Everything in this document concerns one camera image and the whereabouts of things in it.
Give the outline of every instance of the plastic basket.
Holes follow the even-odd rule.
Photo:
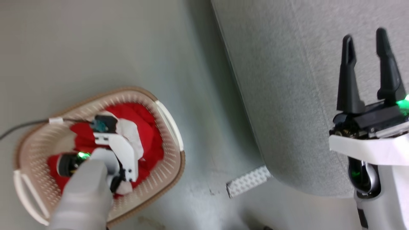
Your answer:
[[[140,103],[155,117],[163,139],[164,159],[158,162],[150,176],[132,193],[114,200],[108,226],[126,219],[158,199],[177,183],[184,170],[183,141],[175,121],[166,107],[142,88],[130,87],[108,92],[55,116],[89,120],[105,107],[123,102]],[[31,216],[44,225],[48,225],[61,199],[61,191],[49,174],[47,159],[50,155],[72,150],[75,134],[70,131],[70,125],[38,126],[23,137],[15,151],[14,185],[17,195]]]

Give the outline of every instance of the basket handle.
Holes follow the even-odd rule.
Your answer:
[[[20,199],[21,203],[23,204],[24,208],[27,210],[28,213],[39,223],[48,226],[48,221],[45,219],[44,216],[49,217],[49,212],[44,206],[44,203],[41,201],[38,193],[35,191],[33,185],[31,184],[29,178],[25,174],[21,174],[20,170],[14,170],[14,187],[16,188],[17,196]],[[41,211],[44,213],[41,215],[37,208],[34,207],[34,204],[32,203],[31,199],[27,195],[27,191],[24,188],[24,184],[27,185],[27,188],[30,190],[32,196],[38,203],[38,206],[40,207]]]
[[[182,152],[184,150],[182,135],[179,132],[179,128],[176,125],[175,120],[173,119],[173,117],[172,117],[171,113],[168,111],[168,109],[160,101],[155,101],[155,103],[162,110],[163,114],[165,115],[166,119],[168,120],[169,124],[171,125],[172,131],[175,134],[176,139],[179,142],[180,151]]]

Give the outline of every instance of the green led light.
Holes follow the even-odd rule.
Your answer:
[[[407,95],[405,99],[397,101],[396,104],[399,106],[399,108],[409,109],[409,95]]]
[[[87,159],[88,157],[91,156],[91,154],[79,152],[79,153],[77,154],[77,156],[79,156],[79,157],[82,158],[82,159]]]
[[[351,172],[351,176],[352,176],[352,177],[357,177],[357,176],[359,176],[360,174],[361,174],[361,172],[354,172],[354,171]]]

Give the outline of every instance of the gray floor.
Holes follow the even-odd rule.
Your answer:
[[[0,2],[0,127],[48,117],[138,85],[173,114],[185,142],[180,182],[119,229],[359,229],[352,199],[302,194],[274,179],[233,200],[225,182],[263,164],[207,0]],[[0,143],[4,229],[44,229],[21,206]]]

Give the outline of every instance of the black cable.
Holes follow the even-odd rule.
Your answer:
[[[76,120],[76,119],[70,119],[70,118],[63,118],[63,121],[77,122],[77,123],[91,123],[90,121],[87,121],[87,120]],[[9,134],[11,134],[12,132],[16,131],[17,129],[21,129],[21,128],[36,125],[36,124],[46,124],[46,123],[49,123],[49,119],[26,122],[26,123],[22,123],[20,125],[16,125],[16,126],[12,127],[11,129],[5,131],[2,135],[0,135],[0,141],[3,138],[5,138],[6,136],[8,136]]]
[[[5,138],[6,136],[8,136],[9,134],[11,134],[12,132],[16,131],[17,129],[21,129],[24,128],[26,126],[31,126],[31,125],[35,125],[35,124],[42,124],[42,123],[48,123],[48,119],[44,119],[44,120],[38,120],[38,121],[32,121],[32,122],[26,122],[20,125],[16,125],[13,128],[5,131],[2,135],[0,135],[0,141]]]

